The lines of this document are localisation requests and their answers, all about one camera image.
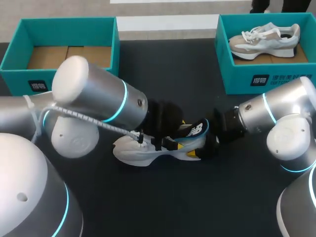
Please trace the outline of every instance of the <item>black table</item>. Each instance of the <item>black table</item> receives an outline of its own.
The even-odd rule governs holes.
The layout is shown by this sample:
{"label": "black table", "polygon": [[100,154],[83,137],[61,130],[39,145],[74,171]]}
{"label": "black table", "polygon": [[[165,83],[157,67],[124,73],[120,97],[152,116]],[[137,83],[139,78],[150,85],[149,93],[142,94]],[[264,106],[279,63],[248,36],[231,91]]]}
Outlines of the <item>black table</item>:
{"label": "black table", "polygon": [[[187,123],[253,97],[225,94],[213,39],[122,41],[119,76],[149,98],[177,103]],[[0,93],[9,93],[3,82]],[[266,135],[240,139],[214,159],[164,156],[142,168],[118,161],[119,135],[104,130],[80,159],[59,156],[46,137],[37,145],[77,197],[83,237],[281,237],[277,199],[295,177],[269,153]]]}

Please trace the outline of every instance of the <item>white sneaker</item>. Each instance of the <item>white sneaker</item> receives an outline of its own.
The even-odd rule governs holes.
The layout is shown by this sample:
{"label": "white sneaker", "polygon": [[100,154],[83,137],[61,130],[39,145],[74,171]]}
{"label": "white sneaker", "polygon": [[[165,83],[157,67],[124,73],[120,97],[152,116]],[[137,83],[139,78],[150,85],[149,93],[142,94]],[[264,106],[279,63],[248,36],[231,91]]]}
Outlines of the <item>white sneaker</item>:
{"label": "white sneaker", "polygon": [[209,130],[209,123],[205,119],[204,123],[197,122],[192,125],[182,125],[179,131],[185,131],[179,138],[171,141],[181,142],[177,150],[167,150],[165,147],[157,151],[151,143],[152,137],[144,135],[144,141],[139,144],[129,136],[123,136],[114,142],[113,155],[123,163],[133,166],[148,166],[156,158],[162,155],[170,155],[180,160],[200,160],[199,157],[192,155],[192,151],[202,148],[206,141],[206,133]]}
{"label": "white sneaker", "polygon": [[273,23],[241,32],[229,40],[229,46],[236,58],[253,60],[262,53],[276,57],[295,56],[300,39],[300,26],[277,27]]}

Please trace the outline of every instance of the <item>teal box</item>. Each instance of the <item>teal box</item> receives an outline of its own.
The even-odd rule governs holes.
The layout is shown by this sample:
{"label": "teal box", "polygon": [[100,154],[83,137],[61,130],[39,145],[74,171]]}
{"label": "teal box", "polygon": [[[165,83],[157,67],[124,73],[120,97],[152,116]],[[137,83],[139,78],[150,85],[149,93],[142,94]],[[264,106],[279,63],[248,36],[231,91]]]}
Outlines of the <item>teal box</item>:
{"label": "teal box", "polygon": [[119,32],[115,17],[21,19],[5,53],[0,73],[13,96],[34,95],[29,81],[51,90],[57,70],[27,70],[34,46],[111,46],[111,65],[119,74]]}
{"label": "teal box", "polygon": [[[299,24],[300,45],[308,63],[235,65],[228,40],[242,31],[272,22],[279,27]],[[266,13],[220,15],[215,49],[227,94],[259,94],[300,76],[309,77],[316,85],[316,20],[311,13]],[[260,86],[254,80],[266,81]]]}

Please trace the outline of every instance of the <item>black pants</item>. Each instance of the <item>black pants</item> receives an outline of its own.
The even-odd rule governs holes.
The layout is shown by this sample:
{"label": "black pants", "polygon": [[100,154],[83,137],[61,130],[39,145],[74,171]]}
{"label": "black pants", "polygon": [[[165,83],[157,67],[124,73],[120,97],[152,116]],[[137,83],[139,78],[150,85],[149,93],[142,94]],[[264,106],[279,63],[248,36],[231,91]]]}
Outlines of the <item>black pants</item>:
{"label": "black pants", "polygon": [[[311,0],[283,0],[282,12],[306,12]],[[252,0],[250,13],[263,13],[270,5],[270,0]]]}

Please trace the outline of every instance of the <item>teal cardboard box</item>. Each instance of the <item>teal cardboard box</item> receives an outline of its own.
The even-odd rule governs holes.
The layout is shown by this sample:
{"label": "teal cardboard box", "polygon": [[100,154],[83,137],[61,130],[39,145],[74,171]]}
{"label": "teal cardboard box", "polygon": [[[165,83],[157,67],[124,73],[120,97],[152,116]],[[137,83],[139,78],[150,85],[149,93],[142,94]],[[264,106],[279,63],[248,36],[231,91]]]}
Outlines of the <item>teal cardboard box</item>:
{"label": "teal cardboard box", "polygon": [[51,90],[57,68],[70,53],[81,52],[90,61],[102,48],[109,58],[104,69],[117,76],[119,47],[115,17],[21,19],[0,73],[13,96],[34,95]]}
{"label": "teal cardboard box", "polygon": [[[242,31],[272,22],[279,27],[299,24],[300,46],[306,63],[234,63],[228,40]],[[311,13],[266,13],[220,15],[215,49],[227,94],[259,94],[297,77],[307,76],[316,84],[316,20]]]}

